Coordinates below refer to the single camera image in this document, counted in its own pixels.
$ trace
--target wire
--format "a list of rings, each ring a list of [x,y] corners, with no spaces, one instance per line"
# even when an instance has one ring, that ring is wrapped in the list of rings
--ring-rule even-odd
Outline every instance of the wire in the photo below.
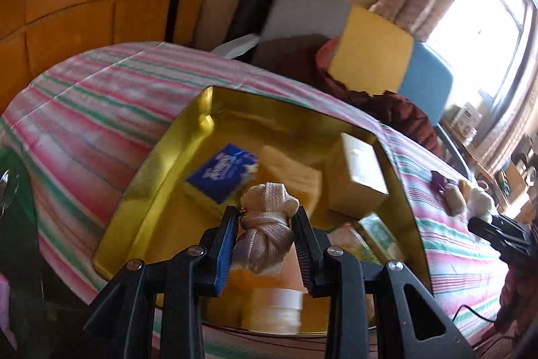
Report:
[[[467,304],[462,304],[461,306],[459,306],[459,308],[458,308],[458,310],[456,311],[454,317],[452,318],[452,322],[455,321],[456,317],[458,316],[459,311],[462,310],[464,307],[465,307],[467,310],[471,311],[471,312],[472,312],[474,315],[476,315],[478,318],[483,319],[484,321],[487,321],[487,322],[495,322],[495,320],[490,320],[489,318],[483,317],[483,316],[480,315],[476,310],[474,310],[471,306],[468,306]]]
[[[500,338],[495,339],[495,341],[493,341],[490,345],[488,345],[488,348],[486,348],[486,349],[482,352],[482,354],[481,354],[480,356],[478,356],[478,357],[482,357],[483,355],[485,355],[485,354],[488,352],[488,350],[489,350],[491,347],[493,347],[495,344],[497,344],[497,342],[499,342],[501,339],[512,339],[512,340],[514,340],[515,337],[513,337],[513,336],[501,336]]]

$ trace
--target knotted fabric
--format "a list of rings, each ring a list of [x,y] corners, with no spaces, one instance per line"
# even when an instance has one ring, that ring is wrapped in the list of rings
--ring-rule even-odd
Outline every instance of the knotted fabric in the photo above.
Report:
[[[240,220],[245,232],[233,249],[232,268],[276,275],[293,243],[289,220],[299,208],[298,199],[283,184],[265,183],[251,187],[241,197],[241,206],[246,211]]]

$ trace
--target screw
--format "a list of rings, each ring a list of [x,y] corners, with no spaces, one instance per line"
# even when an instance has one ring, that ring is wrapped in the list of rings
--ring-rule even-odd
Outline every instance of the screw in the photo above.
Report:
[[[142,268],[142,261],[140,259],[131,259],[127,262],[127,269],[130,271],[138,271]]]
[[[387,263],[388,269],[391,271],[401,271],[404,269],[404,264],[399,260],[389,260]]]
[[[190,246],[189,249],[187,250],[187,254],[193,257],[201,256],[204,253],[205,253],[205,250],[203,246],[200,246],[200,245]]]
[[[339,246],[330,246],[329,248],[327,248],[327,254],[333,257],[340,257],[342,254],[344,254],[344,250],[341,249]]]

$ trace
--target striped tablecloth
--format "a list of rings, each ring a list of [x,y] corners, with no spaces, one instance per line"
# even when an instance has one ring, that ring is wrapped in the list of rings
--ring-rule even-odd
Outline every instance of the striped tablecloth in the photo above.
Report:
[[[362,111],[296,81],[167,43],[92,50],[38,76],[0,118],[0,144],[15,148],[32,179],[41,253],[85,302],[104,281],[91,257],[115,206],[170,122],[209,85],[246,90],[330,114],[373,132],[404,187],[422,237],[435,298],[447,315],[461,304],[493,317],[506,266],[445,212],[431,170],[460,176],[421,146]],[[486,323],[460,312],[473,342]],[[206,353],[221,357],[316,357],[321,341],[260,341],[204,328]]]

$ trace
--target blue tissue pack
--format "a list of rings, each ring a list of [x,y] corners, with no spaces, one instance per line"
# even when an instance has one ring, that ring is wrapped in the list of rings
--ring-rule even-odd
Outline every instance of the blue tissue pack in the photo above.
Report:
[[[252,179],[257,167],[258,158],[254,154],[227,144],[186,182],[220,206]]]

